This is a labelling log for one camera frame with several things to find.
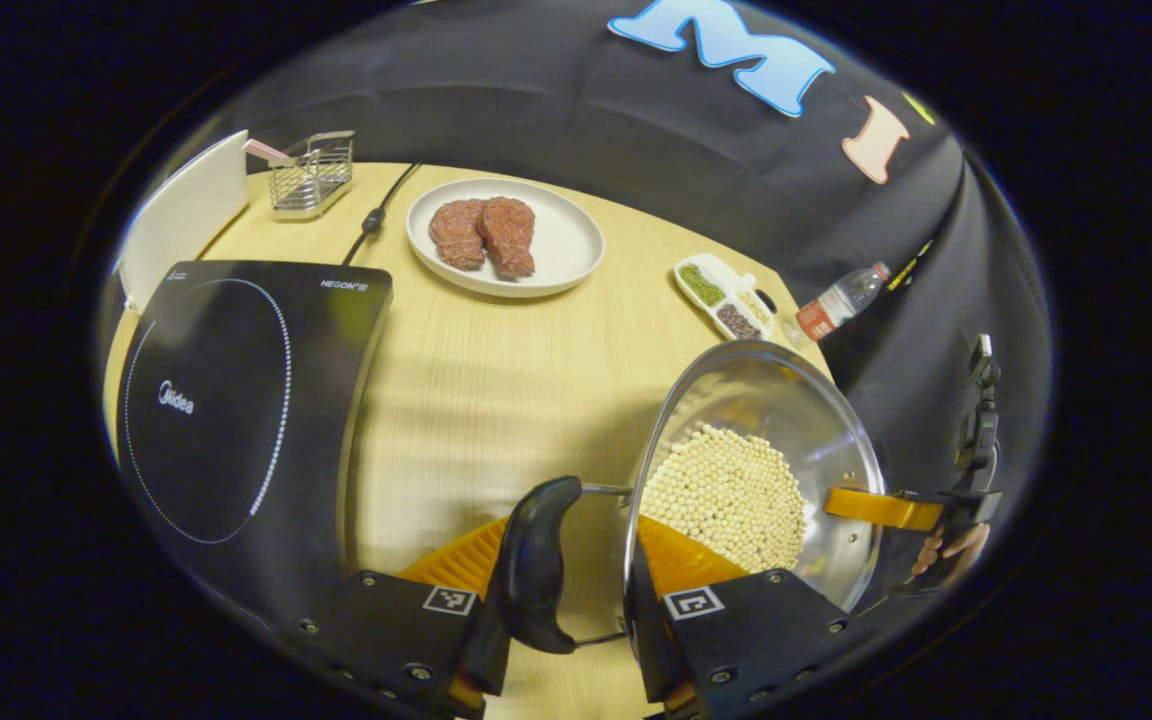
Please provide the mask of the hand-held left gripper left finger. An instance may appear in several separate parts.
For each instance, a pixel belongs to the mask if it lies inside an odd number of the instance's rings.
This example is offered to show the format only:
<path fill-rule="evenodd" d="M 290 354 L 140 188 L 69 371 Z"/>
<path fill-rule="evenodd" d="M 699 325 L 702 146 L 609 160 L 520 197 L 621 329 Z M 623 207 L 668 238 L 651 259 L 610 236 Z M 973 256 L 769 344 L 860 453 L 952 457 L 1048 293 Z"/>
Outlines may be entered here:
<path fill-rule="evenodd" d="M 397 574 L 340 579 L 279 626 L 279 643 L 389 717 L 483 719 L 511 643 L 488 588 L 507 524 L 488 521 Z"/>

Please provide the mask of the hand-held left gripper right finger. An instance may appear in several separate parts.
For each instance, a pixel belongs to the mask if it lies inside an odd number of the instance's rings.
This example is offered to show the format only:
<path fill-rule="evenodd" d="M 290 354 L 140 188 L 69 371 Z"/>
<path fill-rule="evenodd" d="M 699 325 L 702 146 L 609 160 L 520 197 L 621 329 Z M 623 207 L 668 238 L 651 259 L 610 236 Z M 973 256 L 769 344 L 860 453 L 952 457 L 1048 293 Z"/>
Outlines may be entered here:
<path fill-rule="evenodd" d="M 782 568 L 745 573 L 637 518 L 628 629 L 664 719 L 768 719 L 844 652 L 849 615 Z"/>

